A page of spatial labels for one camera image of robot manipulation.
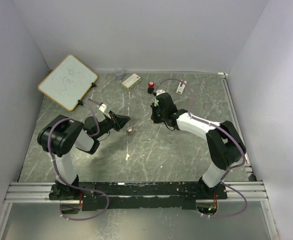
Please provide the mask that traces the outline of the silver keys bunch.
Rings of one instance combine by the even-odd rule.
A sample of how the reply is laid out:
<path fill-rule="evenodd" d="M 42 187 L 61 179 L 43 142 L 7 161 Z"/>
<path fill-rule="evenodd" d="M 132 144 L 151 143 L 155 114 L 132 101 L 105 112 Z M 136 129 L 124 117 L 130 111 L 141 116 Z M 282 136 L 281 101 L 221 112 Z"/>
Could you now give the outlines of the silver keys bunch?
<path fill-rule="evenodd" d="M 133 127 L 129 127 L 129 128 L 126 130 L 126 135 L 127 135 L 127 136 L 130 136 L 130 135 L 132 135 L 134 132 L 135 132 L 135 129 L 134 129 Z"/>

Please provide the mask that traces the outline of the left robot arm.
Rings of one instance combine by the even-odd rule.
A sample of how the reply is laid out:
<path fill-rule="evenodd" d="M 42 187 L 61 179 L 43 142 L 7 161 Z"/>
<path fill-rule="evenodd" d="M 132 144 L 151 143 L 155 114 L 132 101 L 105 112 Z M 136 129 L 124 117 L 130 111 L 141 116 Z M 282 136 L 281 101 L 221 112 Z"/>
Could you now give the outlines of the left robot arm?
<path fill-rule="evenodd" d="M 129 116 L 118 115 L 113 111 L 104 114 L 104 120 L 95 116 L 84 122 L 58 115 L 37 136 L 37 143 L 47 152 L 58 170 L 56 190 L 49 195 L 51 199 L 66 197 L 73 200 L 79 196 L 79 176 L 76 174 L 70 151 L 73 147 L 93 155 L 100 146 L 99 138 L 111 130 L 120 131 L 131 120 Z"/>

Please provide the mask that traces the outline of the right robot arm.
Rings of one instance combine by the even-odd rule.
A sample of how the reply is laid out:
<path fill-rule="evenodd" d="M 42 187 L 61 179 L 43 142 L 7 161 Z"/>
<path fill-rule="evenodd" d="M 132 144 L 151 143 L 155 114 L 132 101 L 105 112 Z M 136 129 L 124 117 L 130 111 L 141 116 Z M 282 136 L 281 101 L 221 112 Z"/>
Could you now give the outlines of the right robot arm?
<path fill-rule="evenodd" d="M 177 109 L 171 95 L 164 90 L 153 95 L 151 120 L 155 124 L 164 123 L 169 130 L 185 131 L 206 140 L 211 164 L 198 181 L 198 192 L 204 199 L 211 198 L 234 163 L 245 159 L 246 148 L 238 131 L 228 120 L 209 121 L 188 110 Z"/>

